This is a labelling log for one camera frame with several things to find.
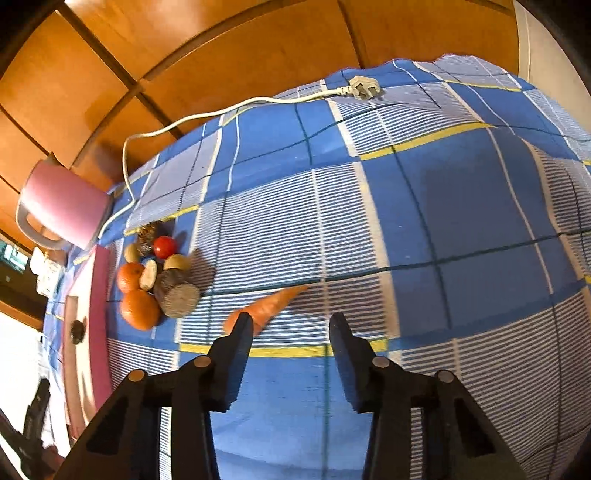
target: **white wall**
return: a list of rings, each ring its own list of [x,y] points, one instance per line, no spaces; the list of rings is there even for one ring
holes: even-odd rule
[[[556,100],[591,132],[591,96],[554,37],[516,0],[519,76]]]
[[[39,338],[38,331],[0,313],[0,408],[19,431],[39,383]],[[2,437],[0,443],[18,469],[18,456]]]

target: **table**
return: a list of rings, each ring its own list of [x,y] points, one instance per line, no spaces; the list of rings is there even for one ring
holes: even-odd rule
[[[345,400],[327,347],[334,312],[406,369],[454,371],[529,478],[557,478],[591,425],[591,137],[534,86],[475,57],[344,69],[278,97],[358,74],[378,80],[381,97],[243,108],[132,175],[139,202],[99,242],[112,259],[113,387],[134,368],[178,368],[207,352],[231,311],[305,283],[255,338],[231,410],[212,414],[222,478],[360,478],[371,419]],[[190,315],[139,332],[121,319],[112,282],[136,229],[157,219],[181,253],[196,252],[203,297]],[[72,252],[47,306],[55,372],[63,291],[85,255]],[[166,479],[169,411],[162,429]],[[413,439],[420,478],[419,411]]]

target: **power plug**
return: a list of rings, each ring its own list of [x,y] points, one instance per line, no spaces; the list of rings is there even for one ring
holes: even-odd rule
[[[351,93],[357,100],[369,100],[380,92],[379,83],[376,79],[356,75],[349,80]]]

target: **white power cord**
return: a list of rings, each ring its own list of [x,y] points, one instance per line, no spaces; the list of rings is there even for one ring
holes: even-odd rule
[[[208,118],[211,116],[223,115],[224,113],[231,112],[232,110],[237,110],[240,107],[243,107],[245,105],[250,105],[251,103],[256,103],[256,102],[279,103],[279,104],[285,105],[288,103],[309,102],[311,100],[317,100],[319,98],[324,98],[324,97],[328,97],[331,95],[353,95],[355,98],[357,98],[359,100],[369,100],[370,98],[373,98],[374,96],[376,96],[376,94],[379,93],[379,91],[380,91],[380,87],[379,87],[379,84],[376,80],[374,80],[372,78],[362,77],[362,76],[357,75],[349,81],[349,85],[347,85],[346,87],[338,87],[338,88],[335,88],[332,90],[324,90],[321,92],[312,93],[311,95],[307,95],[304,97],[291,98],[291,99],[287,99],[287,100],[283,100],[280,98],[271,98],[271,97],[254,97],[254,98],[250,98],[248,100],[244,100],[242,102],[239,102],[236,105],[232,105],[232,106],[229,106],[229,107],[224,108],[222,110],[218,110],[216,112],[196,113],[194,115],[186,116],[184,118],[181,118],[181,119],[173,122],[172,124],[168,125],[167,127],[161,128],[160,130],[155,130],[153,132],[148,132],[148,133],[144,133],[144,134],[134,134],[134,135],[128,136],[127,139],[125,139],[125,142],[123,143],[122,166],[123,166],[123,178],[125,180],[125,186],[127,187],[129,195],[131,196],[131,203],[129,205],[126,205],[125,207],[123,207],[121,210],[119,210],[114,215],[112,215],[104,223],[104,225],[100,229],[98,238],[101,238],[103,236],[106,228],[111,223],[113,223],[113,221],[117,217],[123,215],[125,212],[127,212],[127,210],[132,209],[137,201],[134,196],[134,193],[131,190],[131,183],[129,182],[129,174],[127,172],[127,143],[129,143],[130,140],[134,140],[136,138],[156,137],[156,136],[166,133],[170,129],[177,127],[180,124],[183,124],[183,123],[188,122],[190,120],[198,120],[200,118]]]

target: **orange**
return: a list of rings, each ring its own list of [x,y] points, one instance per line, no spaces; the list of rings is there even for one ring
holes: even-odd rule
[[[125,321],[138,330],[150,330],[160,319],[160,308],[156,299],[144,290],[126,293],[119,310]]]
[[[117,286],[123,293],[139,290],[139,278],[142,276],[144,266],[138,262],[124,264],[117,272]]]

